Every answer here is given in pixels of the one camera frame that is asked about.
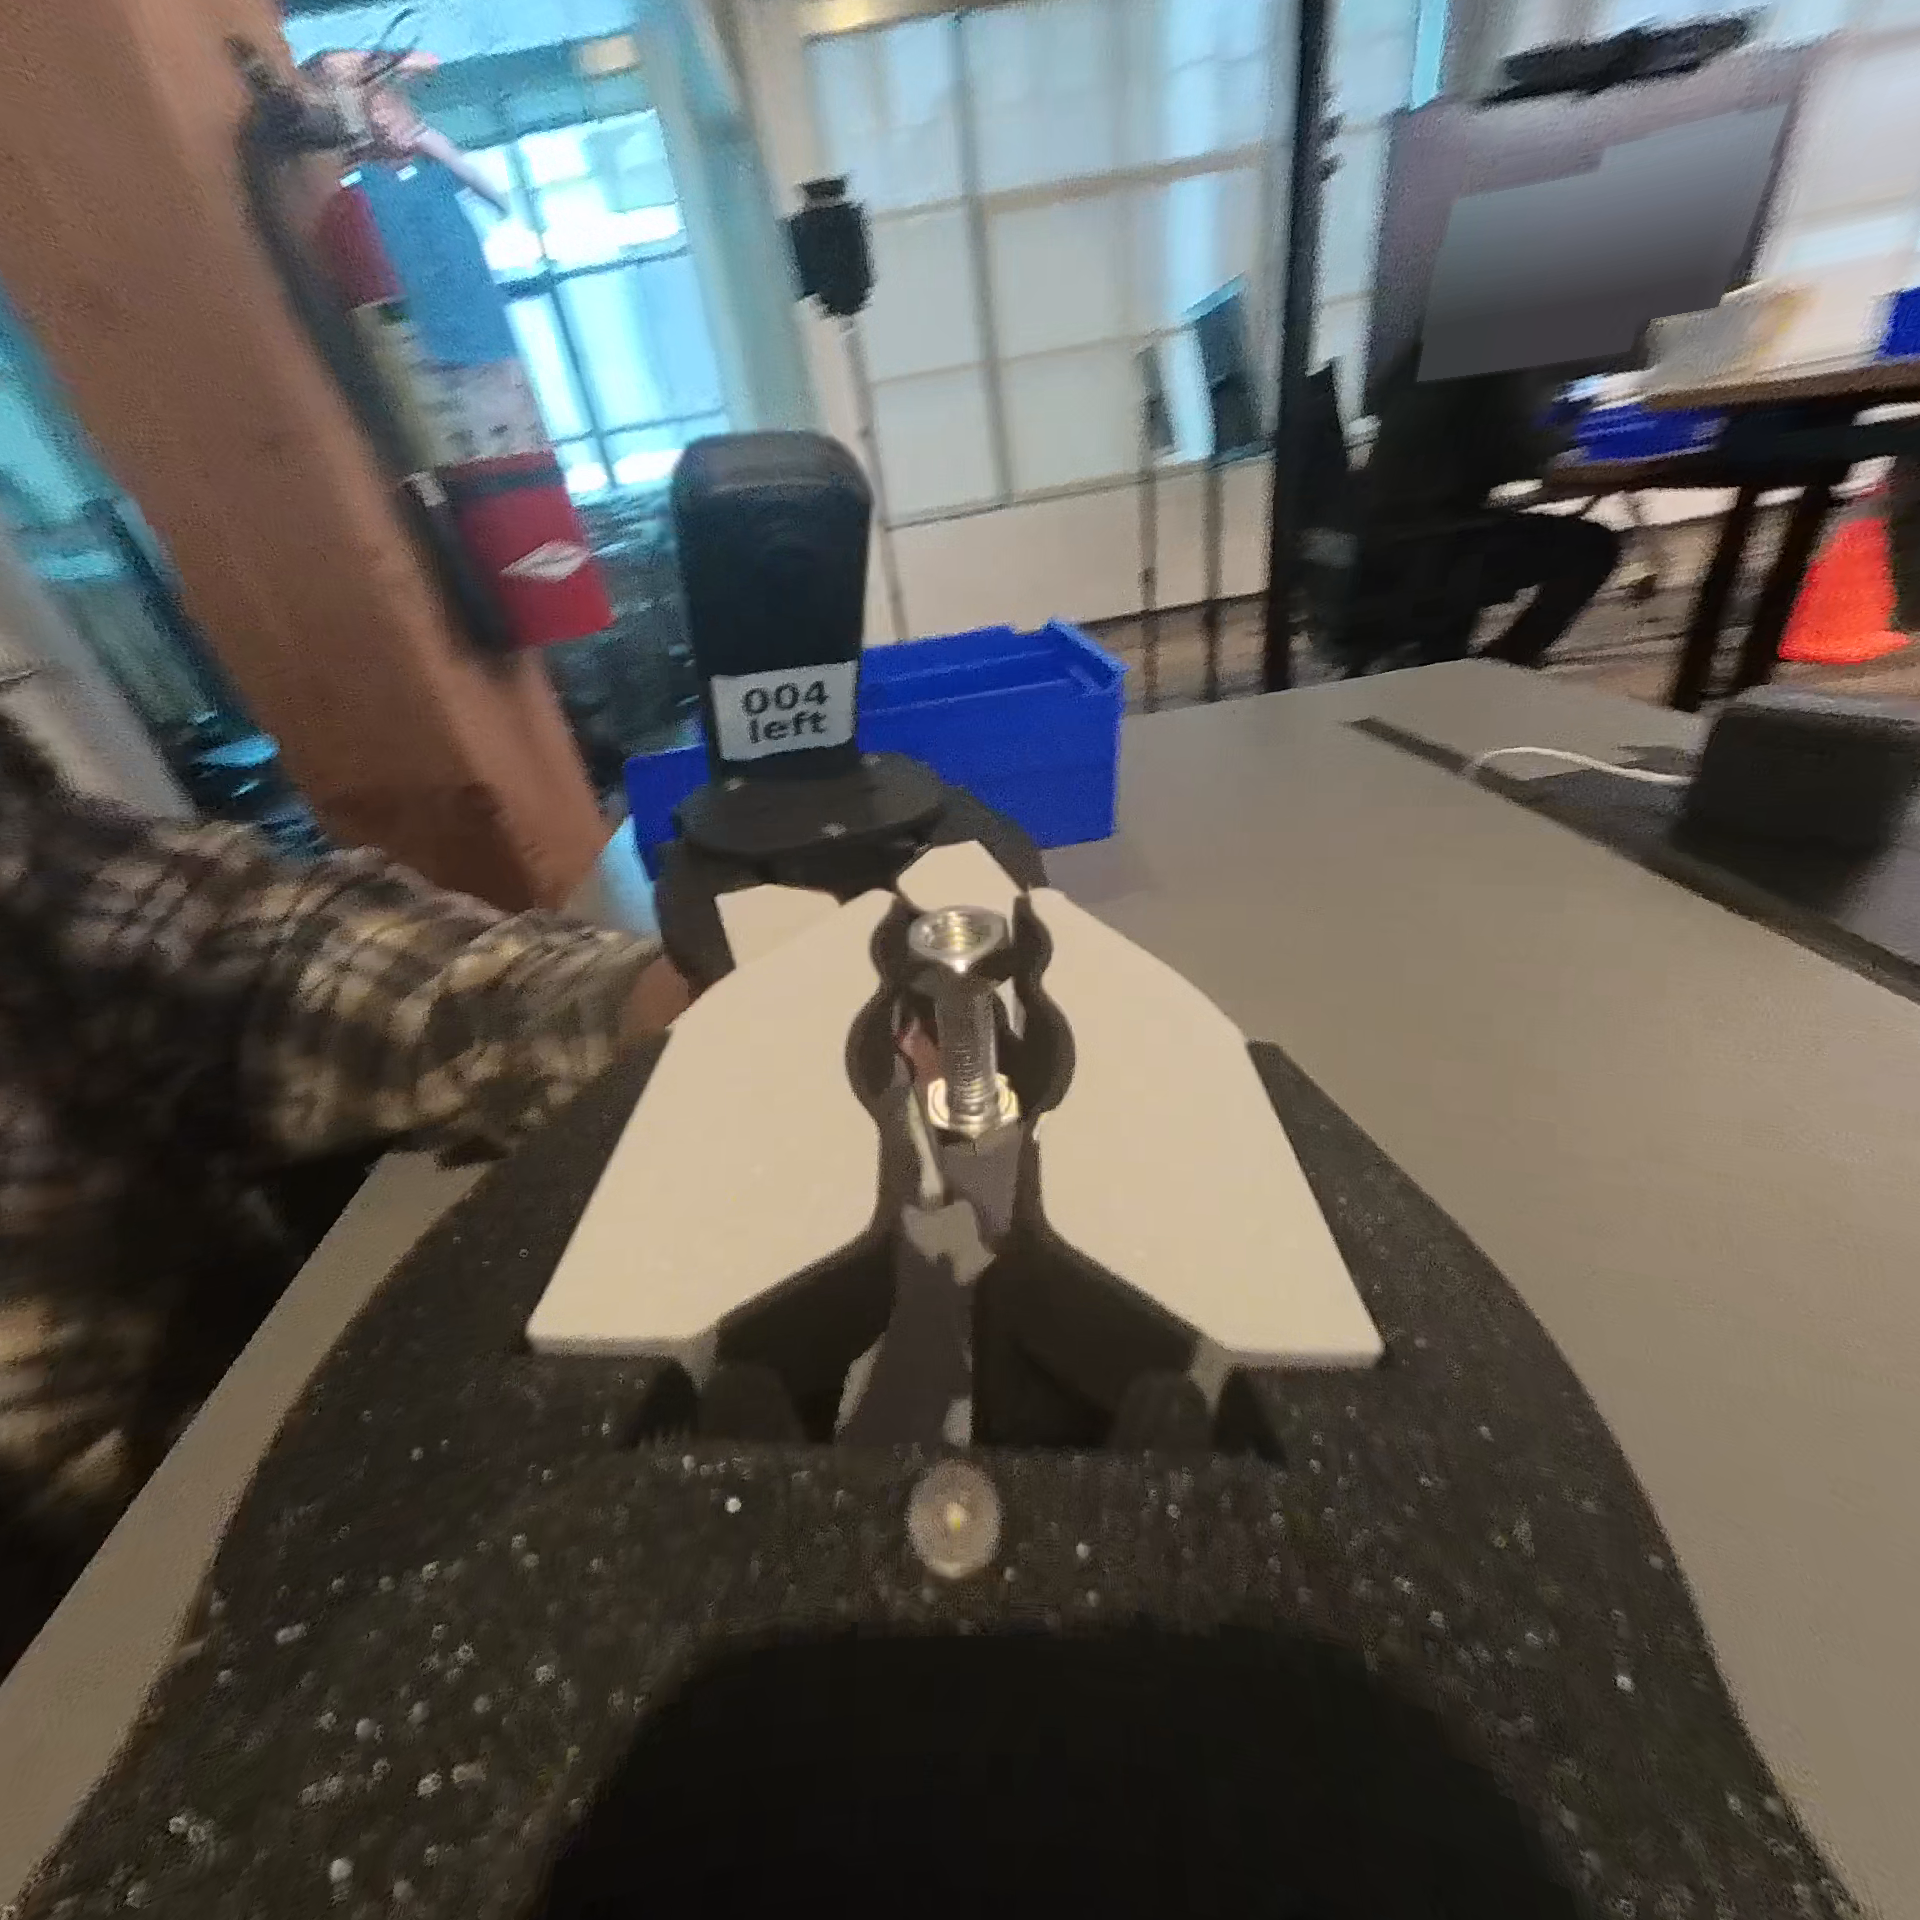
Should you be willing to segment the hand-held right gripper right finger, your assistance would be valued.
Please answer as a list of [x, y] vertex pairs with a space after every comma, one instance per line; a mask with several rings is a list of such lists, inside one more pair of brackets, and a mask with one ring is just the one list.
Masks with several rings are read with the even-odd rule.
[[1374, 1369], [1386, 1339], [1238, 1022], [1057, 889], [1016, 935], [1023, 1343], [1074, 1388]]

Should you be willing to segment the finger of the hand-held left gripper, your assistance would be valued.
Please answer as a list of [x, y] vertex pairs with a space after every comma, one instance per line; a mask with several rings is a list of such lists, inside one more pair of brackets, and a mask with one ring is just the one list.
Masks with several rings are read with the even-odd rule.
[[732, 966], [755, 978], [865, 978], [871, 971], [874, 913], [865, 898], [755, 884], [724, 894]]
[[896, 878], [911, 907], [1016, 907], [1039, 881], [1006, 871], [979, 842], [926, 849]]

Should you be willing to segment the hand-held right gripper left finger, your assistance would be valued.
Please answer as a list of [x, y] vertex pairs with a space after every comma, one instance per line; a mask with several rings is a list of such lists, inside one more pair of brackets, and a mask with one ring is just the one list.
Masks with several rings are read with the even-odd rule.
[[544, 1357], [727, 1365], [840, 1388], [894, 1299], [880, 1127], [849, 1045], [896, 894], [817, 910], [671, 1029], [526, 1322]]

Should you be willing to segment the silver metal bolt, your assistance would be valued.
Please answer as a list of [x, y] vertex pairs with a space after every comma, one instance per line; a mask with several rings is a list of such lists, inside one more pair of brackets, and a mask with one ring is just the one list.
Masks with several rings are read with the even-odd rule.
[[1017, 1092], [1001, 1074], [1000, 982], [979, 971], [931, 969], [920, 986], [932, 1013], [939, 1070], [928, 1079], [932, 1124], [984, 1140], [1020, 1118]]

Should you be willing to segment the person's left forearm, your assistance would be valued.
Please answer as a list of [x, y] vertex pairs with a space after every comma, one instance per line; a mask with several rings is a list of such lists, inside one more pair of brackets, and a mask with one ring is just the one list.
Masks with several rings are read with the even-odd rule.
[[6, 724], [6, 1524], [153, 1471], [307, 1260], [288, 1172], [504, 1151], [687, 994], [656, 941], [145, 819]]

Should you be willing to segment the blue plastic bin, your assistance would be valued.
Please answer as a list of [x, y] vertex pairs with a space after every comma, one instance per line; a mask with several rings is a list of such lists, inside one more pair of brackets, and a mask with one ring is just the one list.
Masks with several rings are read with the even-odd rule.
[[856, 646], [832, 621], [766, 615], [696, 644], [703, 742], [631, 756], [630, 831], [652, 881], [732, 803], [745, 849], [692, 852], [748, 883], [841, 898], [951, 842], [1011, 874], [1113, 831], [1123, 666], [1081, 630], [990, 626]]

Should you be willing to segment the red fire extinguisher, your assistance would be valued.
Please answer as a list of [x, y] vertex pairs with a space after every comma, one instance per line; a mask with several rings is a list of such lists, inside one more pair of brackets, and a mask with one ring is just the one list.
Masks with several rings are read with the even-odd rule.
[[470, 212], [506, 202], [404, 98], [426, 62], [383, 46], [288, 68], [240, 36], [226, 54], [252, 226], [446, 611], [481, 657], [604, 633], [608, 590]]

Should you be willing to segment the black office chair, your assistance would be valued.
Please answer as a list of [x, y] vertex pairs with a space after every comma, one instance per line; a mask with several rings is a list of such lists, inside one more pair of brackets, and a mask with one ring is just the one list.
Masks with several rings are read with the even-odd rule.
[[1400, 641], [1409, 558], [1372, 529], [1343, 421], [1337, 363], [1308, 375], [1300, 430], [1297, 605], [1320, 661], [1358, 678]]

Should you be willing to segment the black vertical pole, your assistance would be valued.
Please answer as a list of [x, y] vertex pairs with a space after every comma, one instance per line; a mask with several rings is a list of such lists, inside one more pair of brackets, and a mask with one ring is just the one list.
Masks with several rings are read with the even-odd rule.
[[1267, 579], [1262, 690], [1294, 684], [1294, 617], [1305, 593], [1308, 468], [1315, 421], [1312, 346], [1322, 297], [1322, 228], [1336, 170], [1337, 114], [1330, 97], [1334, 3], [1292, 4], [1292, 65], [1288, 111], [1288, 198], [1281, 255], [1278, 412], [1271, 435], [1271, 499], [1267, 516]]

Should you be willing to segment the wooden pillar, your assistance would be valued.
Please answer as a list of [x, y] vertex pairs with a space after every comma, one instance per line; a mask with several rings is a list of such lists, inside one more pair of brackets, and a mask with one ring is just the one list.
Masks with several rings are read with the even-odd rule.
[[531, 657], [481, 659], [257, 236], [232, 42], [276, 4], [6, 3], [6, 291], [328, 835], [504, 907], [608, 842]]

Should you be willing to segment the dark grey case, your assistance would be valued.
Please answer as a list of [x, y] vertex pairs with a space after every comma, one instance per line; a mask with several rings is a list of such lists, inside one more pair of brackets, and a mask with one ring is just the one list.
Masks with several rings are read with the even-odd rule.
[[1674, 844], [1818, 881], [1916, 852], [1918, 707], [1819, 687], [1754, 687], [1715, 715]]

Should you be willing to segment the large dark monitor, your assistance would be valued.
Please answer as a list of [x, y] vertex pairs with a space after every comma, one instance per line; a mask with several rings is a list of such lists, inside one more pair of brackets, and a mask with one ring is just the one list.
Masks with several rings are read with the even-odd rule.
[[1386, 159], [1363, 407], [1403, 377], [1639, 371], [1754, 270], [1807, 87], [1436, 102]]

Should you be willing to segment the orange traffic cone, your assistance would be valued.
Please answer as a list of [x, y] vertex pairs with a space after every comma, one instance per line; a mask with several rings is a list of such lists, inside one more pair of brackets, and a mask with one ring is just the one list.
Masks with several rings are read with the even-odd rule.
[[1870, 489], [1819, 539], [1782, 642], [1788, 666], [1874, 666], [1907, 650], [1895, 619], [1886, 489]]

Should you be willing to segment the white box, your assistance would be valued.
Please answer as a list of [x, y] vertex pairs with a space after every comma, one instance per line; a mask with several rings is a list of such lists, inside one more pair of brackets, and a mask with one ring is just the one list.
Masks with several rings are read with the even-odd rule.
[[1762, 367], [1782, 351], [1808, 302], [1803, 282], [1760, 279], [1712, 307], [1657, 318], [1649, 327], [1646, 385], [1705, 386]]

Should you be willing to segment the wooden desk with black legs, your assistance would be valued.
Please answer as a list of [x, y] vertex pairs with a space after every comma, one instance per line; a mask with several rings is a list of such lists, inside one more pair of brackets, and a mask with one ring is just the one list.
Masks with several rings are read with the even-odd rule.
[[[1630, 461], [1556, 461], [1544, 495], [1730, 489], [1712, 561], [1697, 590], [1667, 703], [1697, 714], [1715, 698], [1737, 698], [1771, 681], [1788, 621], [1818, 541], [1827, 532], [1852, 468], [1918, 450], [1916, 358], [1838, 358], [1766, 367], [1722, 381], [1643, 397], [1652, 414], [1723, 417], [1718, 442]], [[1782, 547], [1760, 586], [1728, 678], [1720, 674], [1722, 633], [1766, 494], [1795, 489]]]

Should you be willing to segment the black webcam bar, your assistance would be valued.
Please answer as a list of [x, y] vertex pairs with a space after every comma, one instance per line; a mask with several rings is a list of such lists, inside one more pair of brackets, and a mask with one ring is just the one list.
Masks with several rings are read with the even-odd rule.
[[1742, 51], [1760, 11], [1704, 17], [1671, 25], [1638, 25], [1600, 39], [1550, 42], [1503, 59], [1488, 105], [1675, 81]]

